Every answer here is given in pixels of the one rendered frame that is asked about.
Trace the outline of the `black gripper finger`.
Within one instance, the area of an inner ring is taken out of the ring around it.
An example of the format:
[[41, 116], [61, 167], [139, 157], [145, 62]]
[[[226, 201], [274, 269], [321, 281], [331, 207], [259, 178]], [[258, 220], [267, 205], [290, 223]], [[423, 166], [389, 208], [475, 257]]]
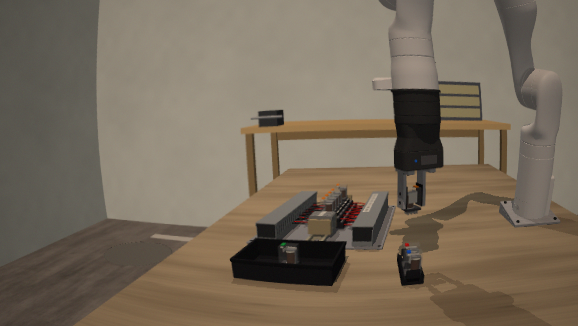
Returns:
[[395, 168], [398, 172], [398, 186], [397, 186], [397, 207], [402, 210], [407, 209], [407, 176], [415, 175], [415, 171], [402, 171]]
[[426, 172], [434, 173], [436, 172], [436, 168], [434, 169], [425, 169], [425, 170], [417, 170], [417, 183], [416, 186], [422, 188], [422, 200], [421, 200], [421, 207], [425, 206], [425, 197], [426, 197]]

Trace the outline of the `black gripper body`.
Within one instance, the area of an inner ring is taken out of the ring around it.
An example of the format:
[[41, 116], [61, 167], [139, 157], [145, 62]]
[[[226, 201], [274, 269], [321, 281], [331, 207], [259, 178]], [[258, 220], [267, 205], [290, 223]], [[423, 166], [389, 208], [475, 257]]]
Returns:
[[394, 167], [402, 171], [442, 168], [441, 91], [435, 59], [420, 55], [394, 56], [391, 77], [374, 78], [372, 84], [373, 90], [393, 92], [397, 132]]

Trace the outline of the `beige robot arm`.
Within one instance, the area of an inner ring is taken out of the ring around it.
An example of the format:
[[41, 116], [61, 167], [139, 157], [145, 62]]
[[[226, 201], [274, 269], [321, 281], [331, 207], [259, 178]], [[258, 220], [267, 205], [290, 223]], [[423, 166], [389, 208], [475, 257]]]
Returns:
[[[379, 0], [396, 11], [388, 29], [391, 58], [420, 55], [434, 58], [431, 28], [434, 0]], [[513, 211], [526, 219], [549, 215], [556, 136], [560, 126], [562, 83], [549, 70], [536, 69], [531, 38], [536, 0], [494, 0], [504, 30], [518, 101], [536, 110], [535, 121], [521, 128]], [[536, 109], [537, 108], [537, 109]]]

